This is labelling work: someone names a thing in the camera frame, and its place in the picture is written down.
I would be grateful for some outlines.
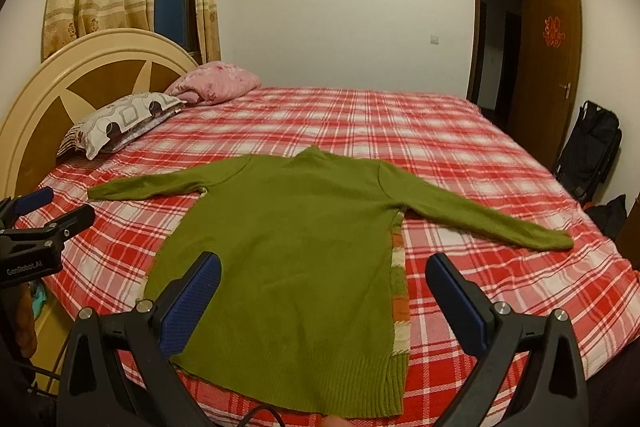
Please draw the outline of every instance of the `sweater sleeve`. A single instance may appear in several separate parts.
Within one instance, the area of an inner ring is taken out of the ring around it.
[[[238,174],[250,160],[251,155],[245,155],[169,174],[120,178],[89,188],[87,196],[91,200],[124,201],[146,200],[160,194],[188,194],[228,180]]]
[[[448,227],[538,251],[570,250],[574,246],[566,232],[515,219],[431,185],[389,163],[380,162],[378,179],[394,201]]]

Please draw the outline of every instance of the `door frame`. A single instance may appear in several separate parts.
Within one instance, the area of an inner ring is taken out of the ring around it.
[[[481,0],[476,0],[476,15],[474,20],[474,47],[471,52],[471,70],[469,71],[469,84],[466,88],[466,99],[471,100],[473,97],[474,87],[476,87],[476,82],[479,82],[480,79],[476,78],[476,67],[478,64],[478,44],[480,40],[480,2]]]

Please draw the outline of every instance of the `blue gripper pad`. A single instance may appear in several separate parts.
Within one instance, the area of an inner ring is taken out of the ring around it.
[[[220,285],[221,276],[220,257],[203,252],[182,279],[172,282],[178,283],[182,291],[162,318],[159,345],[165,357],[181,353],[187,345],[191,333]]]
[[[427,260],[426,279],[463,351],[481,358],[494,333],[489,299],[478,285],[465,280],[443,253]]]
[[[26,216],[53,201],[53,189],[44,187],[31,194],[22,196],[15,201],[14,213],[16,216]]]

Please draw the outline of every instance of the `door handle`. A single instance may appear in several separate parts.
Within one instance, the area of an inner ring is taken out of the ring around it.
[[[568,84],[560,84],[561,89],[564,89],[564,99],[569,100],[569,95],[571,95],[571,83]]]

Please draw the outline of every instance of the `screw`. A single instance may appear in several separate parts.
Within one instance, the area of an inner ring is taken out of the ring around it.
[[[82,319],[82,320],[87,320],[89,317],[91,317],[91,315],[94,314],[94,311],[91,308],[82,308],[79,312],[78,312],[78,318]]]
[[[502,301],[496,302],[494,304],[494,309],[498,312],[499,315],[509,315],[511,313],[511,306]]]
[[[555,310],[554,317],[556,317],[560,322],[566,322],[569,320],[569,314],[564,310]]]
[[[149,311],[151,311],[153,307],[154,307],[153,302],[151,302],[148,299],[145,299],[143,301],[140,301],[138,304],[136,304],[136,311],[138,313],[148,313]]]

